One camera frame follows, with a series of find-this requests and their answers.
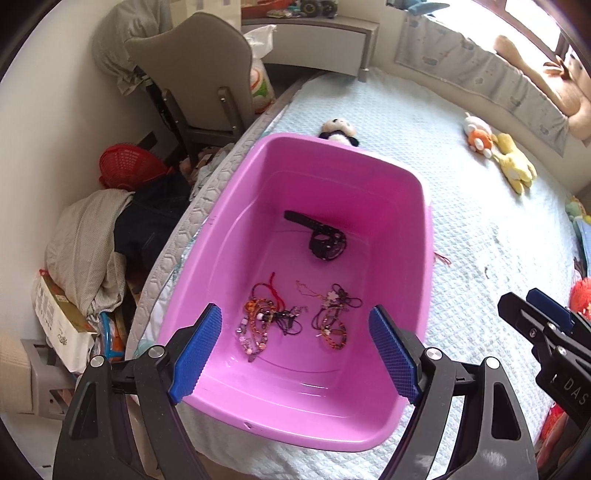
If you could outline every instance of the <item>light blue quilted bedsheet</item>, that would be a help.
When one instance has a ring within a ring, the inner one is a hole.
[[[477,364],[488,355],[498,357],[536,437],[551,401],[535,384],[538,365],[529,343],[498,317],[496,304],[506,292],[525,296],[533,287],[567,303],[576,255],[564,213],[568,193],[528,154],[539,178],[530,192],[518,197],[495,163],[467,148],[462,109],[379,71],[372,71],[367,83],[339,74],[308,82],[269,132],[317,135],[324,121],[340,116],[357,127],[360,148],[410,165],[430,186],[435,248],[452,265],[438,262],[434,267],[426,345]],[[263,480],[342,480],[379,477],[412,409],[405,410],[389,440],[363,453],[284,445],[186,405],[179,412],[197,450],[221,465]],[[431,478],[445,471],[460,414],[458,400]]]

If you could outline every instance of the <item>bed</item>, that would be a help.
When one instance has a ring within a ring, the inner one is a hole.
[[[291,87],[261,116],[193,200],[144,287],[126,357],[158,339],[183,263],[215,200],[244,155],[262,135],[317,135],[329,118],[342,116],[358,129],[360,148],[407,163],[427,181],[433,197],[434,245],[451,266],[434,267],[426,345],[456,360],[480,363],[488,355],[504,365],[537,437],[551,400],[535,384],[530,345],[496,313],[500,296],[538,287],[567,303],[577,256],[573,228],[564,213],[570,194],[529,156],[539,178],[518,197],[498,166],[466,146],[456,105],[411,81],[371,70],[367,83],[329,73]],[[452,404],[430,478],[442,475],[452,452],[462,400]],[[178,412],[195,448],[218,464],[262,480],[374,479],[392,455],[408,423],[382,445],[362,453],[324,452],[273,442],[234,429],[180,404]]]

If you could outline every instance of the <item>white drawer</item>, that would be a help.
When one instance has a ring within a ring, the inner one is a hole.
[[[248,32],[262,25],[243,25]],[[341,28],[278,24],[265,63],[298,65],[357,76],[366,35]]]

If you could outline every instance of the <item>metal bolt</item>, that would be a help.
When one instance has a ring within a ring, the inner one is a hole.
[[[97,355],[97,356],[92,357],[92,359],[90,359],[90,366],[94,367],[94,368],[98,368],[104,363],[105,363],[105,357],[103,357],[102,355]]]
[[[501,366],[501,362],[499,362],[493,356],[490,356],[489,358],[486,359],[486,364],[489,368],[492,368],[493,370],[496,370],[497,368],[499,368]]]
[[[441,353],[440,350],[437,350],[436,348],[430,348],[427,350],[427,356],[431,360],[441,360],[441,357],[443,356],[443,354]]]
[[[160,358],[164,355],[164,347],[160,345],[153,346],[150,350],[148,350],[148,355],[150,358]]]

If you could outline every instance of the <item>window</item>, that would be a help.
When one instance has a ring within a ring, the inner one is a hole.
[[[483,48],[498,35],[508,37],[532,67],[565,58],[569,44],[556,22],[534,0],[446,0],[433,15]]]

